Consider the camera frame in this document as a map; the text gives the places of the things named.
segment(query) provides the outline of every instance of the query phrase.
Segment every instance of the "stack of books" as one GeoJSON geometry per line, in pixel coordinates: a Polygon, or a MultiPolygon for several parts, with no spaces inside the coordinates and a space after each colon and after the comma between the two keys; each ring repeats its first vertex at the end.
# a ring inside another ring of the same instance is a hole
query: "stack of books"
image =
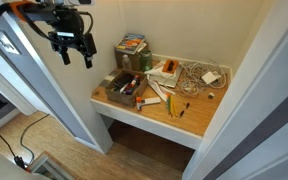
{"type": "Polygon", "coordinates": [[[119,43],[116,44],[115,50],[134,55],[136,52],[140,52],[147,45],[144,41],[144,35],[128,33],[119,43]]]}

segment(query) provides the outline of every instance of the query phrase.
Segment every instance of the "wooden desk surface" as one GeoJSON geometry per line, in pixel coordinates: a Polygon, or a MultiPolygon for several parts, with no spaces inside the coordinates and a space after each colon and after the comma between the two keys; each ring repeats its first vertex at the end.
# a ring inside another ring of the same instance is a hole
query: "wooden desk surface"
{"type": "MultiPolygon", "coordinates": [[[[186,103],[190,103],[188,109],[185,110],[184,115],[181,118],[171,117],[165,108],[165,102],[162,100],[160,104],[153,104],[142,106],[142,111],[137,111],[136,107],[130,108],[125,105],[110,101],[107,99],[105,88],[97,87],[91,95],[91,98],[114,105],[125,110],[137,113],[142,116],[149,117],[156,121],[166,123],[168,125],[189,131],[199,136],[203,136],[217,107],[219,106],[226,90],[226,85],[223,89],[215,93],[213,99],[208,98],[209,92],[216,92],[216,89],[208,88],[205,92],[200,93],[197,98],[182,97],[178,93],[174,96],[176,103],[177,113],[181,112],[186,103]]],[[[148,85],[142,99],[157,97],[155,91],[148,85]]]]}

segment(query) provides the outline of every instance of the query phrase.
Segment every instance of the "pencil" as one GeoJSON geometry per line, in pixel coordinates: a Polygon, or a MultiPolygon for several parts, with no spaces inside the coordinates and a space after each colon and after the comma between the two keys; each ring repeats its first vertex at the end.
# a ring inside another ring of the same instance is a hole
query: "pencil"
{"type": "Polygon", "coordinates": [[[170,114],[171,113],[171,100],[170,100],[170,94],[167,94],[166,95],[166,97],[167,97],[167,99],[166,99],[166,101],[167,101],[167,112],[168,112],[168,114],[170,114]]]}
{"type": "Polygon", "coordinates": [[[170,94],[169,93],[166,93],[166,103],[165,103],[165,109],[168,109],[168,102],[169,102],[169,97],[170,97],[170,94]]]}
{"type": "Polygon", "coordinates": [[[173,110],[174,110],[174,116],[177,117],[177,112],[176,112],[176,108],[175,108],[176,106],[175,106],[175,105],[176,105],[176,103],[175,103],[175,98],[174,98],[174,96],[173,96],[173,110]]]}
{"type": "Polygon", "coordinates": [[[171,116],[174,115],[174,102],[173,102],[173,96],[170,96],[170,100],[171,100],[171,116]]]}

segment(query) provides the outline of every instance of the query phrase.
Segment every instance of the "white cable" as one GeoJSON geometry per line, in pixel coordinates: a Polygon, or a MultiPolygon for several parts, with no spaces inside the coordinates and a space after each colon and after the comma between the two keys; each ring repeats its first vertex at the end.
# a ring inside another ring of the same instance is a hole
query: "white cable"
{"type": "Polygon", "coordinates": [[[182,65],[184,70],[184,80],[177,83],[179,92],[183,96],[196,97],[199,93],[203,92],[204,87],[211,87],[213,89],[221,90],[226,85],[226,75],[220,65],[213,60],[205,59],[200,62],[182,65]],[[216,82],[207,85],[203,80],[202,76],[207,72],[217,71],[220,73],[221,78],[216,82]]]}

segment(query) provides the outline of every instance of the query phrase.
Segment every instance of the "pen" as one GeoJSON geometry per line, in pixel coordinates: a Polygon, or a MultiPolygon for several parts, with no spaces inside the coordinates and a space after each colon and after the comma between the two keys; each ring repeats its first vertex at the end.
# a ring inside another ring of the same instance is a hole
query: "pen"
{"type": "Polygon", "coordinates": [[[125,88],[128,86],[129,83],[126,83],[121,89],[120,89],[120,93],[122,94],[123,91],[125,90],[125,88]]]}
{"type": "MultiPolygon", "coordinates": [[[[187,109],[188,107],[190,107],[190,103],[186,103],[185,109],[187,109]]],[[[181,118],[184,115],[185,109],[182,110],[182,112],[179,115],[179,118],[181,118]]]]}

